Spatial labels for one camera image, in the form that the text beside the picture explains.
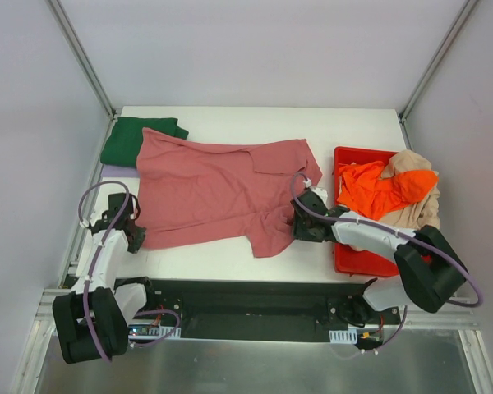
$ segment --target red plastic bin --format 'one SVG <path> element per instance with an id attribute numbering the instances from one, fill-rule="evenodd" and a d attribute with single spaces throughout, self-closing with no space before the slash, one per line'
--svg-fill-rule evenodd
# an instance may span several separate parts
<path id="1" fill-rule="evenodd" d="M 397 152 L 346 148 L 334 150 L 334 204 L 338 203 L 339 168 L 347 164 L 366 164 L 380 160 L 387 164 Z M 356 252 L 348 245 L 334 244 L 334 269 L 339 273 L 393 277 L 398 275 L 396 264 L 368 251 Z"/>

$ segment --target white table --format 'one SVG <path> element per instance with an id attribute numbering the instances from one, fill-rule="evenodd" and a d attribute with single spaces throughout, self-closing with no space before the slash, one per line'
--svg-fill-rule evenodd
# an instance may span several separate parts
<path id="1" fill-rule="evenodd" d="M 333 190 L 333 154 L 337 146 L 399 151 L 405 149 L 394 110 L 323 108 L 125 107 L 123 117 L 177 117 L 189 140 L 217 144 L 264 144 L 307 138 L 321 167 L 320 186 Z M 118 179 L 137 195 L 139 180 Z M 120 186 L 102 186 L 91 220 L 108 207 L 108 194 Z M 91 249 L 85 240 L 76 275 Z M 332 244 L 294 241 L 283 253 L 255 259 L 245 236 L 167 250 L 128 254 L 119 277 L 272 282 L 364 282 L 334 271 Z"/>

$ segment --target gray floor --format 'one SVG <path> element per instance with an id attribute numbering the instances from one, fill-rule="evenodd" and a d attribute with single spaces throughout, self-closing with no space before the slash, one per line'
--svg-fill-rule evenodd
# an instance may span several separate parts
<path id="1" fill-rule="evenodd" d="M 377 356 L 351 346 L 168 340 L 111 365 L 67 365 L 53 337 L 38 393 L 473 393 L 456 332 L 404 331 Z"/>

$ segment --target purple folded cloth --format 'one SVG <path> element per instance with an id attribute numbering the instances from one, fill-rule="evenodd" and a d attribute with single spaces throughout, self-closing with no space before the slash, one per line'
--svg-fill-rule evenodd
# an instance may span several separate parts
<path id="1" fill-rule="evenodd" d="M 139 172 L 135 168 L 104 165 L 101 172 L 102 178 L 138 178 Z"/>

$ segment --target pink cloth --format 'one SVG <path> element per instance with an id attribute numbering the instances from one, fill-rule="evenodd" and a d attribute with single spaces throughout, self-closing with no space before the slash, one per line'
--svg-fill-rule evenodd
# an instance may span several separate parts
<path id="1" fill-rule="evenodd" d="M 198 144 L 148 128 L 143 136 L 137 224 L 147 229 L 145 248 L 246 235 L 256 257 L 270 257 L 291 244 L 291 177 L 321 178 L 306 140 Z"/>

